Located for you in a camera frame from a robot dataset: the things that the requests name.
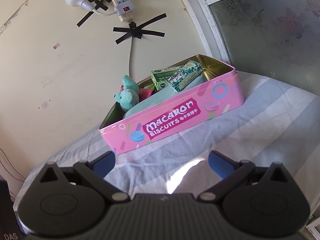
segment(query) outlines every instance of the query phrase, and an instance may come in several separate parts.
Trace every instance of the white power cord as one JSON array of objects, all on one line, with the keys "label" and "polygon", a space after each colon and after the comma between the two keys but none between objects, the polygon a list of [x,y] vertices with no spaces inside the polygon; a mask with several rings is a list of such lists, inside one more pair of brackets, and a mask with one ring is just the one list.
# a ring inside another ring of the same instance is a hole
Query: white power cord
[{"label": "white power cord", "polygon": [[116,13],[116,11],[113,11],[111,13],[101,13],[101,12],[98,12],[96,9],[92,9],[92,11],[98,15],[101,15],[101,16],[110,16],[110,15],[113,15]]},{"label": "white power cord", "polygon": [[133,47],[133,36],[131,36],[130,51],[129,51],[129,77],[131,78],[132,78],[132,67],[131,67],[132,47]]}]

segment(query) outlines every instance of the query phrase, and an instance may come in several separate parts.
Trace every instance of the green snack package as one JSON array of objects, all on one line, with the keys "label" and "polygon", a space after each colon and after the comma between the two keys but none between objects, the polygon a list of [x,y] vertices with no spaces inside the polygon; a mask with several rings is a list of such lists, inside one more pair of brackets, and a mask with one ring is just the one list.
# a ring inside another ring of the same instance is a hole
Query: green snack package
[{"label": "green snack package", "polygon": [[180,66],[177,67],[168,67],[164,69],[158,69],[151,71],[151,79],[155,84],[155,87],[158,91],[164,89],[167,85],[167,79],[176,73],[180,69]]}]

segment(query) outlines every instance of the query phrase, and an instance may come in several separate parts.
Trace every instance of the striped bedsheet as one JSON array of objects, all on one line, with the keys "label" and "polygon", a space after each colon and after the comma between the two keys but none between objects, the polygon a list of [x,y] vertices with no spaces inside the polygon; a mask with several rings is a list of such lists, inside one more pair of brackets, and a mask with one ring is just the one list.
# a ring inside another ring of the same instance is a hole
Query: striped bedsheet
[{"label": "striped bedsheet", "polygon": [[[238,72],[245,103],[190,129],[117,155],[105,177],[136,193],[200,192],[220,181],[206,159],[215,149],[258,166],[284,163],[313,212],[320,204],[320,98],[272,78]],[[98,126],[48,159],[61,167],[94,160],[110,147]],[[34,168],[14,203],[16,211],[43,163]]]}]

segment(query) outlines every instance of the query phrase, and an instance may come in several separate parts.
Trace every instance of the plush toy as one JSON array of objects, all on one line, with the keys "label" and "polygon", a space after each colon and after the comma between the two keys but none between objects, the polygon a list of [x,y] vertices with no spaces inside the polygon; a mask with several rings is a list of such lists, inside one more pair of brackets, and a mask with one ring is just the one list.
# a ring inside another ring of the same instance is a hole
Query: plush toy
[{"label": "plush toy", "polygon": [[133,89],[125,89],[122,92],[115,94],[116,101],[120,104],[123,111],[127,112],[137,103],[139,103],[139,96]]},{"label": "plush toy", "polygon": [[127,75],[123,76],[122,83],[121,92],[115,94],[115,99],[122,110],[127,112],[139,103],[139,86]]},{"label": "plush toy", "polygon": [[139,86],[137,85],[136,82],[133,81],[133,79],[131,77],[129,77],[128,75],[123,76],[122,78],[122,84],[123,84],[123,89],[132,89],[134,90],[137,95],[139,94]]}]

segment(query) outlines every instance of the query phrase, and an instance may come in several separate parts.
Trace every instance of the power strip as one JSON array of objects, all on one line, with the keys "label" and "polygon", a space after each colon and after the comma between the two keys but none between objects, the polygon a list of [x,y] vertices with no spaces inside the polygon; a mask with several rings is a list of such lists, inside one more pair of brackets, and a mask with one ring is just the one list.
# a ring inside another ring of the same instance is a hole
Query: power strip
[{"label": "power strip", "polygon": [[134,6],[132,1],[128,0],[112,0],[121,22],[132,22]]}]

